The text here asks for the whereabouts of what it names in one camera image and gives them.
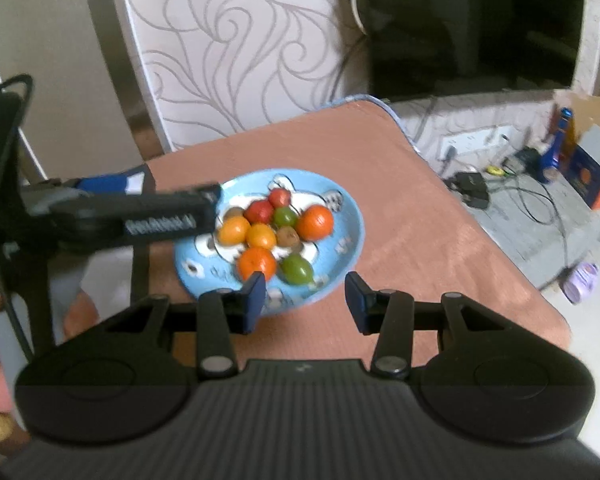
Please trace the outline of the large orange tangerine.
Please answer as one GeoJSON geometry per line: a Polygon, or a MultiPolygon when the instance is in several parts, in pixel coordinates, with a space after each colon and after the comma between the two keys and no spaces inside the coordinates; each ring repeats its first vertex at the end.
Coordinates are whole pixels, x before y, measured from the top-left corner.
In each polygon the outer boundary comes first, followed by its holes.
{"type": "Polygon", "coordinates": [[[277,262],[272,252],[263,247],[247,248],[237,259],[237,274],[245,282],[254,272],[261,272],[269,281],[277,271],[277,262]]]}

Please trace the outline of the small yellow-orange kumquat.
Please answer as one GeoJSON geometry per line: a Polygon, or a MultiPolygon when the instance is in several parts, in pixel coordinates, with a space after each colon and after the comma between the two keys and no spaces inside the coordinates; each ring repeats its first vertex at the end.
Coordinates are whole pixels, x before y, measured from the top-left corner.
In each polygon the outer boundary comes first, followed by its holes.
{"type": "Polygon", "coordinates": [[[227,218],[216,231],[216,241],[225,247],[244,244],[250,228],[251,224],[244,216],[227,218]]]}

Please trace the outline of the oval green tomato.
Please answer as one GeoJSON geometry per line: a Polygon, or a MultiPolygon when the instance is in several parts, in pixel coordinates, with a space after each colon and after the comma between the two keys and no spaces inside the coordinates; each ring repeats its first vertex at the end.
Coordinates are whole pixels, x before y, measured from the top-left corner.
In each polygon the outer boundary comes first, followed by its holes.
{"type": "Polygon", "coordinates": [[[300,254],[290,254],[280,263],[280,272],[284,280],[291,285],[307,285],[314,280],[314,270],[311,263],[300,254]]]}

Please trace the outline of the small orange kumquat front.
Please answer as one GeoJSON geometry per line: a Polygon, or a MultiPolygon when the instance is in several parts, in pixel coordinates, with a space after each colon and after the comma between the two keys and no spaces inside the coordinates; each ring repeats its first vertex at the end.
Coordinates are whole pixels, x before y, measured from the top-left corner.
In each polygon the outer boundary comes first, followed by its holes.
{"type": "Polygon", "coordinates": [[[245,242],[249,248],[272,250],[276,246],[275,231],[265,223],[253,223],[247,231],[245,242]]]}

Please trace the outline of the red cherry tomato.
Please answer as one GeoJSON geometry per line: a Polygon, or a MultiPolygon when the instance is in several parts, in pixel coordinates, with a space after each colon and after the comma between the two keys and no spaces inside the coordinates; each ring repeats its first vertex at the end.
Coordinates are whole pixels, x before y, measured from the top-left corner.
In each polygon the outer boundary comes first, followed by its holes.
{"type": "Polygon", "coordinates": [[[268,193],[268,202],[274,209],[288,207],[291,203],[291,192],[286,188],[273,188],[268,193]]]}
{"type": "Polygon", "coordinates": [[[268,200],[255,200],[244,211],[244,217],[251,223],[270,224],[275,208],[268,200]]]}

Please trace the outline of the round green tomato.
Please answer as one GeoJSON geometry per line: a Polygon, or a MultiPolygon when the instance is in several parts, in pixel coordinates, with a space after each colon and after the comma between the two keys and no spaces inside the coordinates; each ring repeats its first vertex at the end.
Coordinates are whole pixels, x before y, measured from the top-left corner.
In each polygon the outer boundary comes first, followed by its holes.
{"type": "Polygon", "coordinates": [[[285,226],[293,228],[296,225],[298,218],[299,216],[294,211],[294,208],[291,208],[291,206],[283,206],[274,210],[272,222],[276,229],[281,229],[285,226]]]}

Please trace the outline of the brown table mat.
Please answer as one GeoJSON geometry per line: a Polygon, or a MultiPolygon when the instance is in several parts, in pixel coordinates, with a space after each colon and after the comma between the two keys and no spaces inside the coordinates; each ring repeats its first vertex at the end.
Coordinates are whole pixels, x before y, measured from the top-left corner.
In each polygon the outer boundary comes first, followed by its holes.
{"type": "MultiPolygon", "coordinates": [[[[565,319],[504,255],[420,158],[379,105],[353,101],[148,162],[158,191],[223,182],[266,168],[300,168],[342,185],[356,200],[365,243],[356,270],[373,289],[422,301],[462,292],[567,350],[565,319]]],[[[249,359],[362,359],[376,336],[356,329],[343,288],[316,304],[264,318],[233,336],[249,359]]]]}

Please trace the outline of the black white cardboard box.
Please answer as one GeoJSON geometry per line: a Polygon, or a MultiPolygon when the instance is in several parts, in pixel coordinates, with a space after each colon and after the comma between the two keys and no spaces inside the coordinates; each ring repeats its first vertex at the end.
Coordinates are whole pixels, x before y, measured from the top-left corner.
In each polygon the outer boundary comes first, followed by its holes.
{"type": "Polygon", "coordinates": [[[156,181],[147,164],[126,170],[124,192],[128,195],[154,194],[156,181]]]}

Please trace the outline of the black power adapter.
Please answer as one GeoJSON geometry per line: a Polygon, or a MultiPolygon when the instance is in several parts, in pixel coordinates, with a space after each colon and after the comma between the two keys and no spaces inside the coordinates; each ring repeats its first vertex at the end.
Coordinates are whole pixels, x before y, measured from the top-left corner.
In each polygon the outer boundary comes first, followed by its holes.
{"type": "Polygon", "coordinates": [[[457,172],[445,180],[450,191],[462,196],[464,204],[470,208],[486,210],[490,206],[490,192],[486,180],[478,172],[457,172]]]}

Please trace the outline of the purple cup on floor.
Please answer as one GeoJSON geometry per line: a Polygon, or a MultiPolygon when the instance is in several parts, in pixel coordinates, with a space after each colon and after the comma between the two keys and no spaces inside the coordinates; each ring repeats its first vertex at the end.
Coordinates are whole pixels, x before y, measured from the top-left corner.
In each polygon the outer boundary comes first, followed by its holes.
{"type": "Polygon", "coordinates": [[[562,292],[572,304],[580,304],[592,294],[599,278],[600,269],[596,263],[580,262],[562,283],[562,292]]]}

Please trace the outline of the blue ceramic bottle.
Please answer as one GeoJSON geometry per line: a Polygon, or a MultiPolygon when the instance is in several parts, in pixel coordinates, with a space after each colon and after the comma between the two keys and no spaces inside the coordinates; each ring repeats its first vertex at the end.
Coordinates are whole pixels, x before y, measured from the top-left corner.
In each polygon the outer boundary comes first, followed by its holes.
{"type": "Polygon", "coordinates": [[[540,183],[549,184],[558,177],[560,151],[562,150],[562,144],[565,141],[571,119],[572,110],[568,107],[563,107],[559,111],[550,147],[541,155],[539,160],[538,180],[540,183]]]}

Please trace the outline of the orange blue cardboard box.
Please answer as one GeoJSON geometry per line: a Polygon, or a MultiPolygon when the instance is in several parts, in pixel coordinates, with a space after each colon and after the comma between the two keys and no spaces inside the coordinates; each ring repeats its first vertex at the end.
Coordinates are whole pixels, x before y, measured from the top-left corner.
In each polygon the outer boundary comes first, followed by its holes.
{"type": "Polygon", "coordinates": [[[600,209],[600,126],[592,125],[582,134],[565,178],[592,210],[600,209]]]}

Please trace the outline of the black television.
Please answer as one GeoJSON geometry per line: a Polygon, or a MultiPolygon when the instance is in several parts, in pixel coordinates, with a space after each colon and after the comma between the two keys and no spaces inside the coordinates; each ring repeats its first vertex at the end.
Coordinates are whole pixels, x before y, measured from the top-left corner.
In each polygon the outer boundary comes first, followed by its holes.
{"type": "Polygon", "coordinates": [[[391,101],[571,86],[584,0],[358,0],[370,92],[391,101]]]}

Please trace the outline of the white wall power socket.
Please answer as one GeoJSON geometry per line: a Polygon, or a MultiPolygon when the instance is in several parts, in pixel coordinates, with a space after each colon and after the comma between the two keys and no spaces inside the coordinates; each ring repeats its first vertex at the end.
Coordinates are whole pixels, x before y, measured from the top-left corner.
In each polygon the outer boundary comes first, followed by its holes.
{"type": "Polygon", "coordinates": [[[439,143],[437,160],[445,160],[450,148],[454,148],[456,156],[495,150],[505,145],[514,131],[511,125],[505,125],[444,136],[439,143]]]}

